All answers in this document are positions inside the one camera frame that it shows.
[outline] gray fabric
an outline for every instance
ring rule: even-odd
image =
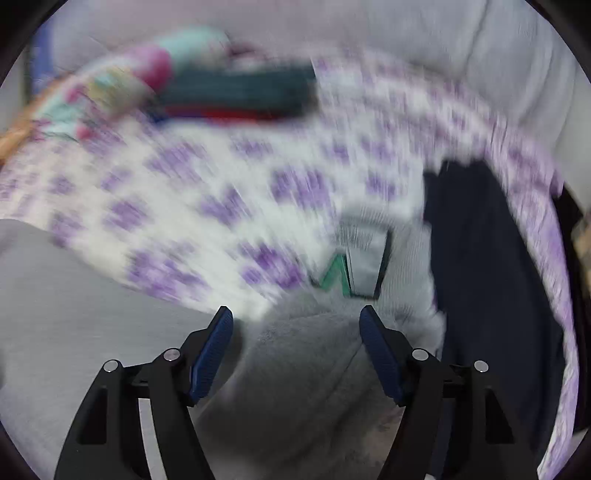
[[[336,232],[337,252],[346,256],[351,293],[375,296],[388,243],[388,231],[359,222],[341,222]]]
[[[285,298],[197,424],[202,440],[248,458],[259,478],[358,480],[360,471],[376,473],[375,462],[358,455],[360,443],[396,407],[359,337],[364,305],[373,303],[382,321],[413,346],[435,352],[443,341],[444,320],[433,307],[429,229],[369,211],[344,221],[355,218],[392,229],[379,299],[346,299],[340,286]]]
[[[433,310],[429,230],[361,215],[394,231],[378,313],[434,352],[443,319]],[[304,290],[259,325],[235,319],[217,393],[191,412],[218,480],[377,476],[379,463],[360,456],[358,443],[393,403],[359,338],[366,303]],[[150,361],[212,317],[123,288],[15,220],[0,220],[0,305],[0,420],[42,480],[53,477],[103,362]],[[152,478],[163,479],[147,403],[141,414]]]
[[[0,305],[0,420],[42,480],[103,362],[149,362],[212,318],[123,288],[15,220],[0,220]],[[241,327],[215,385],[232,370]],[[153,478],[163,478],[149,415],[142,424]]]

